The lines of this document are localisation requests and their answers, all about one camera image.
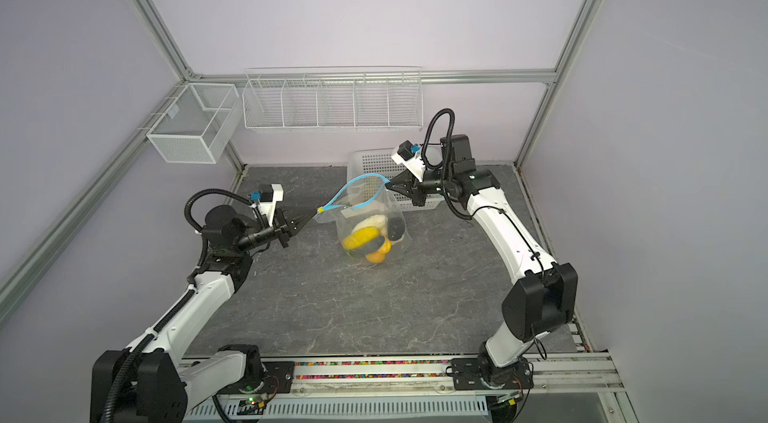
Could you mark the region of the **yellow toy corn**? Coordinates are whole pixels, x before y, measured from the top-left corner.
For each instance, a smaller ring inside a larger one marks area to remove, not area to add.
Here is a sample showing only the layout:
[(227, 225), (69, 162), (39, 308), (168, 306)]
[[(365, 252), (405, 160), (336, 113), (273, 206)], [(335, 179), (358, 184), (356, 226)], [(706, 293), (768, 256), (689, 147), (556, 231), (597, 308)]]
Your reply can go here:
[(376, 241), (380, 237), (380, 230), (376, 227), (364, 227), (353, 231), (342, 240), (342, 247), (346, 251), (362, 248), (366, 244)]

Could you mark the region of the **dark toy eggplant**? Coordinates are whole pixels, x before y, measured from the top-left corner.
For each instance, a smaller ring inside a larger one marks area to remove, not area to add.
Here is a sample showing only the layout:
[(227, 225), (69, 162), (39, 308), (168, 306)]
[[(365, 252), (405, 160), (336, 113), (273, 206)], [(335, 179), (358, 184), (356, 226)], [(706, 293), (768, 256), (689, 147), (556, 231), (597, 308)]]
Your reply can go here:
[(368, 257), (369, 255), (386, 255), (391, 251), (392, 244), (389, 239), (378, 236), (362, 246), (348, 250), (347, 253), (354, 257)]

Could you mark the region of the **yellow toy lemon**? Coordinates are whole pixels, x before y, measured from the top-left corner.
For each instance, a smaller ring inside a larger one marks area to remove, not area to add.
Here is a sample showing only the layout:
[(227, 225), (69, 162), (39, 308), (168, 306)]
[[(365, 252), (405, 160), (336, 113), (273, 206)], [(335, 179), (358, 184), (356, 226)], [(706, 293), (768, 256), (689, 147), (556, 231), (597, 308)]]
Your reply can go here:
[(391, 241), (388, 239), (385, 239), (384, 243), (378, 250), (374, 251), (373, 253), (367, 254), (365, 258), (367, 261), (371, 263), (375, 263), (375, 264), (381, 263), (386, 259), (387, 255), (391, 252), (391, 249), (392, 249)]

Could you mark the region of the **clear zip top bag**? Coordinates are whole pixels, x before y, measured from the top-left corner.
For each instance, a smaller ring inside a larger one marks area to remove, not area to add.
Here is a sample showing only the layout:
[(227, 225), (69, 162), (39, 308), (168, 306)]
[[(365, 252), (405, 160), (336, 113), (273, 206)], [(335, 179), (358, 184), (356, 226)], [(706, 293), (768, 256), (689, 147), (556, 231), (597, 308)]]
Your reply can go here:
[(389, 182), (377, 173), (354, 177), (317, 209), (314, 220), (335, 226), (349, 257), (381, 264), (401, 257), (411, 245), (403, 211), (387, 189)]

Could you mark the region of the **black toy avocado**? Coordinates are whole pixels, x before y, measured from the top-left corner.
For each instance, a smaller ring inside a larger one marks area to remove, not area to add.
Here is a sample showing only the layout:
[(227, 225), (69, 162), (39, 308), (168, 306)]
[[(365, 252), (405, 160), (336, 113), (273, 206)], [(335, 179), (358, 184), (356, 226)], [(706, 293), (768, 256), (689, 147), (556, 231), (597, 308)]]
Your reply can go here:
[(403, 218), (392, 217), (387, 223), (387, 238), (392, 242), (401, 241), (406, 233), (406, 223)]

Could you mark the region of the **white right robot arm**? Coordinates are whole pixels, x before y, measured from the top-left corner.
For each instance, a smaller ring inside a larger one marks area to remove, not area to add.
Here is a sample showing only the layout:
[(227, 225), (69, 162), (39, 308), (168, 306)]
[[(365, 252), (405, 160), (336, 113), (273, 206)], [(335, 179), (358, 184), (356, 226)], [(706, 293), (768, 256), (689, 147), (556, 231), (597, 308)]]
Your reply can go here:
[(578, 274), (525, 228), (498, 179), (477, 167), (468, 137), (455, 133), (455, 119), (452, 109), (441, 109), (430, 120), (422, 144), (406, 141), (398, 146), (392, 159), (403, 170), (386, 187), (416, 207), (437, 195), (454, 216), (477, 223), (485, 232), (511, 280), (501, 306), (503, 321), (468, 368), (452, 364), (451, 372), (466, 384), (525, 391), (533, 385), (533, 369), (524, 355), (573, 320)]

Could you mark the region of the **white toy cucumber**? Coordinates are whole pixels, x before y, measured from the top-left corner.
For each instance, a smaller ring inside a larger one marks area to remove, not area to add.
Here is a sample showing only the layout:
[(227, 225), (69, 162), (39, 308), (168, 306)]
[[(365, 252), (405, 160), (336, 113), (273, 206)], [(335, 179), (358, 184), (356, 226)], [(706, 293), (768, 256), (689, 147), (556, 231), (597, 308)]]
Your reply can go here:
[(379, 232), (387, 232), (388, 218), (384, 214), (372, 215), (363, 221), (357, 223), (352, 230), (353, 233), (365, 228), (376, 228)]

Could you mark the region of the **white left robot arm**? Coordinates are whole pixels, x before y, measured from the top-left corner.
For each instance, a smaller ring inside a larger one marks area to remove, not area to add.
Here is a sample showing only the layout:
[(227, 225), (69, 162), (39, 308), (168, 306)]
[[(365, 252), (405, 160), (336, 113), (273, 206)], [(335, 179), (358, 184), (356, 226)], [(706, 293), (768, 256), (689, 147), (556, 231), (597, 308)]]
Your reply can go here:
[(182, 361), (217, 310), (241, 289), (256, 253), (291, 238), (314, 208), (281, 207), (272, 184), (254, 199), (210, 188), (185, 203), (186, 222), (201, 238), (201, 253), (182, 296), (121, 350), (104, 352), (91, 377), (92, 422), (180, 422), (187, 411), (231, 385), (261, 389), (268, 377), (255, 345), (229, 344), (193, 366)]

